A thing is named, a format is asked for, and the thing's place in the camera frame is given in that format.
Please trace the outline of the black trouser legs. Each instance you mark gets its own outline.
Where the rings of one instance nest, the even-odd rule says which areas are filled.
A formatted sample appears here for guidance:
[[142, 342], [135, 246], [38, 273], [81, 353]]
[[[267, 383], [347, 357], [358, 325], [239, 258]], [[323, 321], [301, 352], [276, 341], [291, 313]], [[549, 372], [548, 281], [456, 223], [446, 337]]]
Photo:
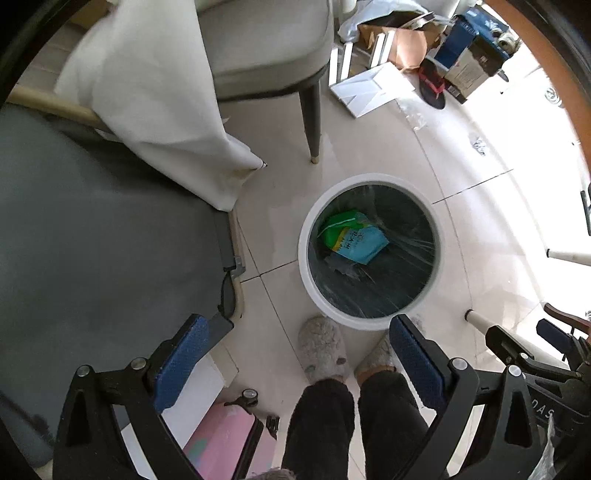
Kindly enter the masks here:
[[325, 379], [304, 389], [290, 417], [281, 467], [297, 479], [346, 479], [349, 445], [360, 420], [367, 479], [393, 479], [420, 446], [428, 424], [406, 378], [381, 371], [363, 382], [358, 401]]

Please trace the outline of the grey slipper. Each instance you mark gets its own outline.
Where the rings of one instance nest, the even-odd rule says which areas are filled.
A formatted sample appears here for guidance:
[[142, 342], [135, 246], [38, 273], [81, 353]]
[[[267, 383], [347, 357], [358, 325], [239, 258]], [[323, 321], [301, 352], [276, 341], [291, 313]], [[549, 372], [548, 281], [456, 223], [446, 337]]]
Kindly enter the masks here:
[[297, 351], [311, 384], [326, 379], [345, 382], [349, 377], [345, 340], [335, 321], [315, 317], [305, 322], [298, 332]]
[[383, 371], [398, 373], [405, 371], [401, 360], [391, 345], [389, 332], [384, 334], [374, 349], [356, 367], [356, 382], [362, 385], [370, 376]]

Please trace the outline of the white open cardboard box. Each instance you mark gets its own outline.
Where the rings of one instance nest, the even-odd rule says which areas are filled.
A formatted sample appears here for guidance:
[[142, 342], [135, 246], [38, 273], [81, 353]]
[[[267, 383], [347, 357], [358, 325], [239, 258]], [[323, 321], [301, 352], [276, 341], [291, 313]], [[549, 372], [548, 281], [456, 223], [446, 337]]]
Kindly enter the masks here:
[[415, 91], [411, 81], [390, 62], [332, 85], [332, 95], [359, 119], [394, 100]]

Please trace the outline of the green blue snack bag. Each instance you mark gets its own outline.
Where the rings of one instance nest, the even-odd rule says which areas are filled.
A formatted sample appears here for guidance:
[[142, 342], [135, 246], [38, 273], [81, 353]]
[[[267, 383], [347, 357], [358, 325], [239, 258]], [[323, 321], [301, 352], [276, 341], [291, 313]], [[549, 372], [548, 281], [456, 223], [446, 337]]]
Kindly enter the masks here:
[[329, 217], [318, 237], [335, 254], [362, 265], [368, 265], [389, 245], [384, 232], [356, 210]]

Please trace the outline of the red black sandal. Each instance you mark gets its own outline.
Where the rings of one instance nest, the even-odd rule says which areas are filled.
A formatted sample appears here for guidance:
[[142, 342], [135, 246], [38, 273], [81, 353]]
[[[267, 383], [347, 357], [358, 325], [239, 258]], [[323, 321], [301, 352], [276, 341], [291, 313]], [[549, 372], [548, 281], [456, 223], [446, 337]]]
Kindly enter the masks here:
[[438, 73], [436, 65], [425, 58], [418, 70], [419, 90], [423, 100], [437, 110], [443, 110], [446, 106], [446, 84]]

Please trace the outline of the left grey slipper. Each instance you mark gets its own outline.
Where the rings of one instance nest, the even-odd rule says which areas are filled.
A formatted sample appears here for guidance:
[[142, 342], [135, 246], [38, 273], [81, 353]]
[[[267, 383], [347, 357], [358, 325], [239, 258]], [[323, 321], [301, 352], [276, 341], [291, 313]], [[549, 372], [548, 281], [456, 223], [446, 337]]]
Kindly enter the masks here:
[[297, 351], [311, 384], [326, 379], [345, 382], [349, 377], [345, 340], [335, 321], [315, 317], [305, 322], [298, 332]]

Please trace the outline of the white cloth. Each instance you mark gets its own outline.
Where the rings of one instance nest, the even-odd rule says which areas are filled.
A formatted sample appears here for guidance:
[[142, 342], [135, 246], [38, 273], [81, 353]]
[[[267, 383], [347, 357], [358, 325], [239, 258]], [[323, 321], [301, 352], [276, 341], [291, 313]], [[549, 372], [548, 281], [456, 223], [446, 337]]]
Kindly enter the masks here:
[[232, 210], [263, 168], [224, 129], [191, 1], [118, 2], [77, 44], [54, 91], [217, 210]]

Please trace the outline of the right grey slipper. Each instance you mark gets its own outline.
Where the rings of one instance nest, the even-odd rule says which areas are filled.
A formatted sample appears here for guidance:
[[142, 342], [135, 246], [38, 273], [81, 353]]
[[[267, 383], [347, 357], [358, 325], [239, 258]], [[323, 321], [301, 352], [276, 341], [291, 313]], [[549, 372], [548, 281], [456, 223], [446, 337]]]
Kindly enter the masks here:
[[401, 360], [391, 345], [389, 332], [384, 334], [374, 349], [356, 367], [356, 382], [362, 385], [370, 376], [383, 371], [398, 373], [405, 371]]

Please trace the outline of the white table leg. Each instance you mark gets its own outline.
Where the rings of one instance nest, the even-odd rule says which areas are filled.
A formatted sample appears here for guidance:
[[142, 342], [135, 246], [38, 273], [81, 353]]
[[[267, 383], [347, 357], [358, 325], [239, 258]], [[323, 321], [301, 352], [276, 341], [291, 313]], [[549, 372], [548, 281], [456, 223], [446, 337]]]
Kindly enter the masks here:
[[491, 327], [496, 326], [496, 323], [486, 318], [484, 315], [469, 309], [465, 315], [465, 320], [472, 325], [478, 332], [485, 336]]

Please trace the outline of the pink suitcase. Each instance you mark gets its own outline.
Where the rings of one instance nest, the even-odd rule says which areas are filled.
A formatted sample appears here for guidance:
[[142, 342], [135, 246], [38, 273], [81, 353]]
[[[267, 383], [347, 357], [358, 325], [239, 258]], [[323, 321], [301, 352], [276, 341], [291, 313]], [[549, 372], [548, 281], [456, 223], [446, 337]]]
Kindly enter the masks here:
[[253, 413], [259, 393], [245, 389], [211, 406], [183, 448], [203, 479], [249, 479], [271, 469], [280, 417]]

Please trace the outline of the grey upholstered chair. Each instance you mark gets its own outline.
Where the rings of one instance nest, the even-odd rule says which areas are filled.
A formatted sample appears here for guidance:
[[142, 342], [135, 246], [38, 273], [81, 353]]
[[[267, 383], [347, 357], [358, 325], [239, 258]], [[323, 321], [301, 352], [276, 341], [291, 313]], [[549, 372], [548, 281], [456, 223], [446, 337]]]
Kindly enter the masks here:
[[331, 1], [209, 1], [197, 15], [217, 100], [297, 94], [311, 163], [320, 161], [321, 80], [334, 46]]

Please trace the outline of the blue printed carton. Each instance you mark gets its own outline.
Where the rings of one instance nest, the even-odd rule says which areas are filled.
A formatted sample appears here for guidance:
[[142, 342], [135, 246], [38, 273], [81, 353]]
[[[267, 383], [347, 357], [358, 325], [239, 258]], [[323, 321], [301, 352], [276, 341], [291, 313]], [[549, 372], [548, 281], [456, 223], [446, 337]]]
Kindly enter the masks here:
[[519, 49], [510, 27], [482, 6], [454, 17], [434, 60], [444, 70], [448, 92], [465, 103], [489, 78], [497, 75]]

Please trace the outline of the brown cardboard box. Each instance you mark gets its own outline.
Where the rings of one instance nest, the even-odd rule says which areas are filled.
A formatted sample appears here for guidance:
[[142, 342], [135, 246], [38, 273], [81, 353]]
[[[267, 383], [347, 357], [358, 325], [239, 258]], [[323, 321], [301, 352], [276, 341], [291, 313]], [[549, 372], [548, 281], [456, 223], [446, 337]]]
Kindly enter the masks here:
[[372, 50], [379, 34], [394, 33], [388, 60], [401, 71], [417, 70], [442, 41], [446, 25], [433, 12], [394, 11], [358, 26], [363, 46]]

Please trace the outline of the grey folding cot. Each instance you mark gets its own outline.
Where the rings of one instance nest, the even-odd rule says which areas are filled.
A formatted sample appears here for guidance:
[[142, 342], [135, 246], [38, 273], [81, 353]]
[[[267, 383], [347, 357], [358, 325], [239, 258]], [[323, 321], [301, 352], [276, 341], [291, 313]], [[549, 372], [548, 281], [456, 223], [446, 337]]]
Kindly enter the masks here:
[[148, 356], [193, 314], [235, 313], [228, 215], [125, 145], [1, 110], [1, 418], [47, 464], [75, 370]]

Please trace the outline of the white round trash bin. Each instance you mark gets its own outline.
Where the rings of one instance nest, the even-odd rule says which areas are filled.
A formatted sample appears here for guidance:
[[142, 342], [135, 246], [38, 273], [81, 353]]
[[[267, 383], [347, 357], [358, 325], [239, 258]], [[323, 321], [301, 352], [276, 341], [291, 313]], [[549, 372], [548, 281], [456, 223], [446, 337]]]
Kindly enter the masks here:
[[387, 329], [436, 285], [444, 237], [429, 202], [386, 174], [356, 175], [322, 194], [297, 245], [301, 281], [318, 310], [356, 330]]

